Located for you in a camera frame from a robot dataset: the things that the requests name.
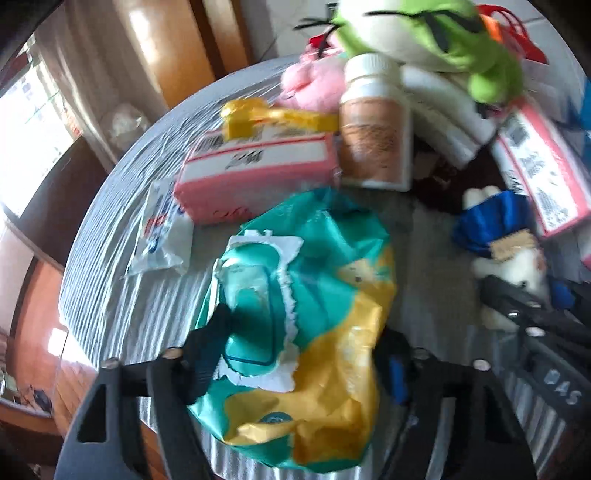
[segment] window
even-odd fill
[[[47,343],[47,351],[53,356],[61,356],[64,352],[67,336],[68,332],[54,328],[51,331],[49,342]]]
[[[0,93],[0,201],[20,216],[81,134],[31,37],[28,62]]]

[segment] plush toy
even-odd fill
[[[504,103],[522,91],[518,59],[491,38],[470,0],[342,0],[330,23],[349,56],[379,51],[434,72],[469,73],[479,103]]]
[[[340,98],[346,89],[346,58],[302,59],[291,65],[281,77],[282,92],[277,105],[285,108],[338,113]]]
[[[453,232],[454,241],[477,253],[472,269],[477,279],[495,275],[550,304],[544,253],[527,227],[530,206],[526,197],[497,187],[464,193],[464,213]],[[482,307],[482,323],[489,329],[514,332],[517,325],[489,307]]]

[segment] pink and white box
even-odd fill
[[[591,215],[587,171],[531,98],[512,108],[491,152],[507,186],[530,198],[539,236],[554,236]]]
[[[174,196],[196,225],[250,220],[293,193],[337,186],[333,134],[261,124],[255,138],[204,134],[189,151]]]

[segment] white bottle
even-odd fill
[[[399,65],[380,53],[366,53],[347,62],[345,80],[347,91],[340,101],[343,183],[406,192],[413,133]]]

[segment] pink plush toy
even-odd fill
[[[345,63],[346,59],[337,55],[313,61],[302,58],[283,72],[283,92],[277,99],[277,106],[338,113],[340,98],[346,89]]]

